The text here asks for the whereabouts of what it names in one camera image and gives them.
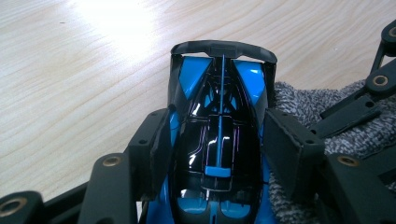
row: gray knit fabric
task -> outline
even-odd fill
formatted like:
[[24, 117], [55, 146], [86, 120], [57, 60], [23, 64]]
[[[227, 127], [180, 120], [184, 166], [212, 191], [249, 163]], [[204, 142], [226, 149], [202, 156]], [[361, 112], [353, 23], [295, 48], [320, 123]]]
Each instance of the gray knit fabric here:
[[[292, 114], [305, 127], [320, 120], [319, 113], [336, 104], [364, 85], [363, 81], [337, 90], [295, 90], [286, 83], [276, 83], [276, 108]], [[325, 139], [325, 154], [346, 153], [363, 159], [396, 141], [396, 95], [378, 103], [382, 114], [345, 133]], [[390, 184], [396, 190], [396, 184]], [[280, 223], [318, 223], [314, 203], [294, 203], [286, 199], [276, 177], [270, 176], [270, 201]]]

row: blue toy car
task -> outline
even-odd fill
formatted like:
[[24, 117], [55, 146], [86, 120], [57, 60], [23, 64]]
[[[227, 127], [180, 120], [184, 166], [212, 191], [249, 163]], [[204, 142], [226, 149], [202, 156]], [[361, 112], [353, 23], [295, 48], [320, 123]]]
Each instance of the blue toy car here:
[[[182, 43], [171, 52], [173, 156], [159, 198], [145, 204], [143, 218], [147, 223], [274, 222], [260, 148], [264, 110], [274, 104], [275, 54], [214, 40]], [[208, 57], [191, 56], [199, 52]], [[237, 60], [240, 56], [256, 62]]]

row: table surface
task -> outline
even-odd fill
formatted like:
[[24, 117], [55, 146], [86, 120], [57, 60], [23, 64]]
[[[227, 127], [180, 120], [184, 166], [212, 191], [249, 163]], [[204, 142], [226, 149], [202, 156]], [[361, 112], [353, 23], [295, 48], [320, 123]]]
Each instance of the table surface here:
[[122, 152], [166, 107], [169, 50], [198, 39], [271, 50], [277, 81], [339, 89], [369, 74], [396, 1], [0, 2], [0, 197], [47, 201]]

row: blue stripe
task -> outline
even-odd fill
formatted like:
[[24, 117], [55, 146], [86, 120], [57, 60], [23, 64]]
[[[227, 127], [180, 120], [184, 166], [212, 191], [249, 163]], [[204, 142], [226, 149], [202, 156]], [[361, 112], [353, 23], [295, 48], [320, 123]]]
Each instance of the blue stripe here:
[[230, 177], [231, 176], [231, 168], [222, 168], [217, 166], [206, 166], [205, 174], [216, 176], [216, 177]]
[[171, 144], [173, 147], [175, 145], [177, 132], [180, 129], [180, 122], [178, 122], [178, 114], [176, 111], [171, 114], [170, 126], [171, 126]]
[[223, 98], [224, 98], [224, 70], [225, 57], [222, 58], [221, 66], [221, 87], [220, 87], [220, 109], [219, 109], [219, 134], [218, 134], [218, 157], [216, 159], [216, 166], [221, 167], [221, 147], [222, 147], [222, 112], [223, 112]]
[[217, 216], [218, 206], [219, 206], [218, 202], [210, 202], [210, 220], [209, 220], [210, 224], [218, 223], [218, 216]]

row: robotic claw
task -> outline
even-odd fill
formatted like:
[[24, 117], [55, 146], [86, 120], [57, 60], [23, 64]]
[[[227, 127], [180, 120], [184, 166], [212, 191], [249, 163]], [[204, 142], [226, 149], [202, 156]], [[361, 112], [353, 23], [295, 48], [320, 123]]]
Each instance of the robotic claw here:
[[[198, 52], [208, 57], [186, 55]], [[378, 116], [375, 102], [396, 92], [396, 60], [381, 67], [396, 56], [396, 21], [364, 87], [309, 129], [275, 109], [271, 51], [206, 40], [171, 53], [169, 106], [147, 116], [123, 153], [100, 158], [88, 183], [48, 202], [33, 191], [0, 199], [0, 223], [276, 223], [270, 170], [290, 200], [315, 201], [323, 223], [396, 223], [384, 187], [395, 181], [396, 146], [358, 160], [325, 156], [323, 142]]]

